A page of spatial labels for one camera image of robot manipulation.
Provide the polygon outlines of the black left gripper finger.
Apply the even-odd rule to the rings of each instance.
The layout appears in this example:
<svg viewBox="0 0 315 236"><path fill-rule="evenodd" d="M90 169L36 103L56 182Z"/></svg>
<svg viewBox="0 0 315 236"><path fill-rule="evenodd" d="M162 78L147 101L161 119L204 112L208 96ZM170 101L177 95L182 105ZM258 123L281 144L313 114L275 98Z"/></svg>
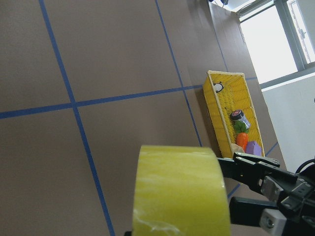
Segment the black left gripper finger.
<svg viewBox="0 0 315 236"><path fill-rule="evenodd" d="M277 159L235 152L232 158L218 158L222 174L265 197L279 197L290 192L298 175L280 168Z"/></svg>
<svg viewBox="0 0 315 236"><path fill-rule="evenodd" d="M274 202L232 197L229 211L231 224L260 227L272 236L284 233L287 218Z"/></svg>

